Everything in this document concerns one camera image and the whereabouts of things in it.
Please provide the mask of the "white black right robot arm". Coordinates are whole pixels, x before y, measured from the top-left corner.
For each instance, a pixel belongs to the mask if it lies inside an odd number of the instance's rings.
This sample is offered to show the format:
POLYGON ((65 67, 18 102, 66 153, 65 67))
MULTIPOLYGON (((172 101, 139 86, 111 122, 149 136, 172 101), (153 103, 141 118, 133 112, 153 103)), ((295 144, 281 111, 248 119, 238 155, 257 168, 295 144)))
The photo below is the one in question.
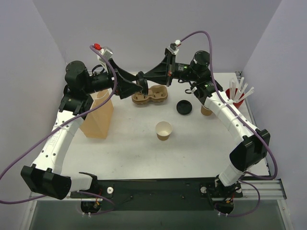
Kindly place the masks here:
POLYGON ((166 48, 161 63, 145 73, 145 79, 165 86, 170 86, 172 79, 189 83, 190 92, 226 127, 237 146, 229 155, 229 165, 217 176, 217 182, 230 187, 267 156, 270 134, 265 129, 259 130, 234 106, 208 69, 209 57, 208 52, 201 50, 189 64, 177 63, 176 51, 166 48))

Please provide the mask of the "black plastic cup lid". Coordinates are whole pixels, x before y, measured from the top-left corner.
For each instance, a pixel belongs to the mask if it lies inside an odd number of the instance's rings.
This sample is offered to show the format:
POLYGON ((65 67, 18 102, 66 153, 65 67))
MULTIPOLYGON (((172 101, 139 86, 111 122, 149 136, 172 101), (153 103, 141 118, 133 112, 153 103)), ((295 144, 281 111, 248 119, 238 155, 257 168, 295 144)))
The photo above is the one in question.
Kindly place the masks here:
POLYGON ((144 77, 144 73, 142 71, 139 71, 136 74, 137 80, 136 83, 137 85, 141 86, 141 90, 140 92, 142 93, 142 95, 147 96, 148 95, 148 82, 144 77))

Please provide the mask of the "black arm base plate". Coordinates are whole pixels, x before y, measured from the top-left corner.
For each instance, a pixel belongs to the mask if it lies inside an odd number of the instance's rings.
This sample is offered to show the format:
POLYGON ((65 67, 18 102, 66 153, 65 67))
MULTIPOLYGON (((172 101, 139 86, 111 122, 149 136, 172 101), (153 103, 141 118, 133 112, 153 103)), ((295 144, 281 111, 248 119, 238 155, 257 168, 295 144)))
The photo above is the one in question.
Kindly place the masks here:
POLYGON ((203 211, 224 202, 233 210, 230 198, 242 198, 241 185, 223 186, 214 177, 96 180, 85 194, 72 192, 81 199, 82 211, 203 211))

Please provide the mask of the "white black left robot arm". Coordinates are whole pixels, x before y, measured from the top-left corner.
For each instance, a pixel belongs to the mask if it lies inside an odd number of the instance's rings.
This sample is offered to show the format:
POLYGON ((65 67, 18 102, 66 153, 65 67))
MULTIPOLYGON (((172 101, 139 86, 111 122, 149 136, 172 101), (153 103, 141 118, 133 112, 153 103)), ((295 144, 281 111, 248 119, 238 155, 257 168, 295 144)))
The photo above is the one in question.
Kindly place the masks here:
POLYGON ((90 75, 81 61, 66 66, 66 86, 59 105, 57 118, 46 138, 46 143, 31 166, 24 166, 21 177, 29 189, 45 196, 64 199, 68 193, 82 191, 87 197, 98 193, 96 176, 80 172, 73 176, 62 175, 62 166, 69 146, 87 115, 94 111, 91 94, 114 88, 115 95, 124 99, 141 91, 148 92, 148 81, 169 85, 174 73, 172 62, 163 59, 156 67, 132 75, 109 59, 105 72, 90 75))

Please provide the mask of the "brown paper coffee cup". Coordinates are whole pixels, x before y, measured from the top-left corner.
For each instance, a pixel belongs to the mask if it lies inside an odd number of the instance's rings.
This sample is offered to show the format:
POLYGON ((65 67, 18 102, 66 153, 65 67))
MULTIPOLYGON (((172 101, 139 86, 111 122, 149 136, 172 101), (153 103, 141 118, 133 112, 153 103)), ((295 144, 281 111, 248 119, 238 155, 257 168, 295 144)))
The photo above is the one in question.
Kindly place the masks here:
POLYGON ((167 121, 160 121, 155 126, 157 138, 161 141, 167 140, 172 133, 172 125, 167 121))

